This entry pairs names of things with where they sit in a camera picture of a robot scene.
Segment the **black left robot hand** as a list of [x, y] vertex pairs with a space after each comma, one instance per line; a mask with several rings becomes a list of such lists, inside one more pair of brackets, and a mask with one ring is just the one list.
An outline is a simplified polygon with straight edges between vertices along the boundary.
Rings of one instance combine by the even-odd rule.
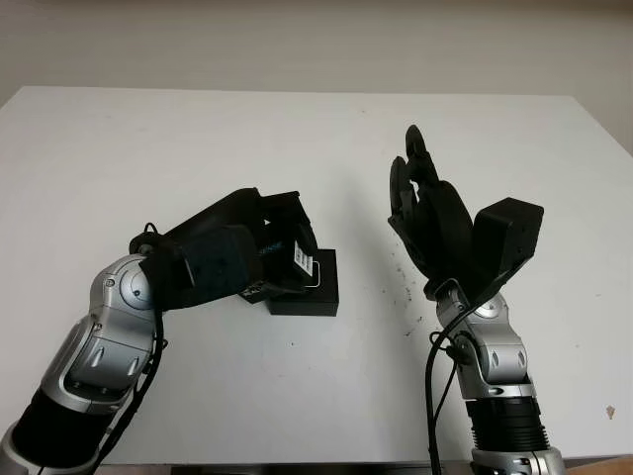
[[143, 257], [154, 306], [168, 311], [233, 295], [251, 304], [303, 295], [317, 240], [299, 192], [242, 188], [164, 234], [146, 224], [130, 251]]

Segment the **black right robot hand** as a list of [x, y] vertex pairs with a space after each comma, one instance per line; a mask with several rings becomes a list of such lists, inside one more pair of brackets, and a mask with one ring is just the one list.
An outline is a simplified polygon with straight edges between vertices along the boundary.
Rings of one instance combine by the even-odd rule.
[[407, 128], [405, 140], [407, 156], [396, 157], [390, 169], [388, 223], [427, 278], [426, 298], [436, 301], [438, 289], [463, 272], [473, 222], [456, 188], [439, 178], [416, 125]]

